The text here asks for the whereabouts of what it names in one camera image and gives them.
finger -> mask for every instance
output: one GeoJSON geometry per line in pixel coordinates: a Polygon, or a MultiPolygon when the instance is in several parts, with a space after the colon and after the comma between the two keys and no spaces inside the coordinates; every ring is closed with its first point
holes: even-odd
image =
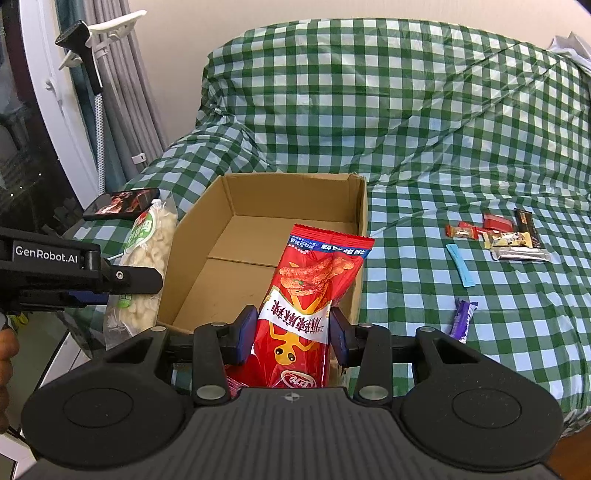
{"type": "Polygon", "coordinates": [[[6,433],[10,423],[8,423],[8,417],[5,413],[0,413],[0,433],[6,433]]]}
{"type": "Polygon", "coordinates": [[[0,361],[0,387],[6,385],[12,378],[12,364],[10,360],[0,361]]]}
{"type": "Polygon", "coordinates": [[[0,332],[0,360],[8,360],[18,353],[18,338],[11,328],[0,332]]]}
{"type": "Polygon", "coordinates": [[[8,395],[8,390],[6,387],[0,388],[0,412],[3,412],[8,408],[8,404],[10,403],[10,396],[8,395]]]}

cardboard box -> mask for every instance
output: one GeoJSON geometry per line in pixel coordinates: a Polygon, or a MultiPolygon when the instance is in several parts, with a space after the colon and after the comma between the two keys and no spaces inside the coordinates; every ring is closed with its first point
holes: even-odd
{"type": "MultiPolygon", "coordinates": [[[[159,323],[181,332],[260,307],[295,223],[366,235],[365,181],[354,174],[218,177],[174,234],[159,323]]],[[[362,271],[340,307],[356,323],[362,271]]]]}

smartphone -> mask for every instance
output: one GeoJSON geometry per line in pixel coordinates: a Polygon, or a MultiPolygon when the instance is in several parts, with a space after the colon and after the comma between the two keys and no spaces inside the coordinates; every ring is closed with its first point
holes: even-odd
{"type": "Polygon", "coordinates": [[[100,195],[82,214],[84,220],[135,220],[160,195],[158,189],[126,190],[100,195]]]}

gingham pattern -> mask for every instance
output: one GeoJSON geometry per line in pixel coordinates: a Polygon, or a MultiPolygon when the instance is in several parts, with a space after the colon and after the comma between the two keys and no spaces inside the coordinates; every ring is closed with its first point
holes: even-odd
{"type": "MultiPolygon", "coordinates": [[[[578,429],[591,406],[588,122],[576,65],[530,44],[433,22],[292,22],[215,50],[196,129],[127,187],[172,191],[183,214],[228,171],[364,175],[376,245],[359,321],[447,332],[454,298],[478,301],[467,344],[548,389],[578,429]],[[463,288],[444,226],[516,206],[553,262],[495,262],[459,239],[477,284],[463,288]]],[[[128,228],[77,237],[115,255],[128,228]]],[[[409,368],[394,380],[406,393],[409,368]]]]}

curtain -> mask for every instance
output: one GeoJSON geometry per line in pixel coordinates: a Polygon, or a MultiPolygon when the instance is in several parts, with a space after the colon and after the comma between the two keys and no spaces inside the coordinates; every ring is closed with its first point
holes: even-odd
{"type": "MultiPolygon", "coordinates": [[[[127,0],[56,0],[56,6],[61,31],[77,20],[92,25],[129,13],[127,0]]],[[[93,39],[95,44],[102,40],[93,39]]],[[[139,173],[132,156],[143,152],[150,163],[167,145],[135,33],[107,47],[97,65],[104,87],[105,183],[113,192],[139,173]]],[[[94,96],[82,66],[70,72],[95,153],[94,96]]]]}

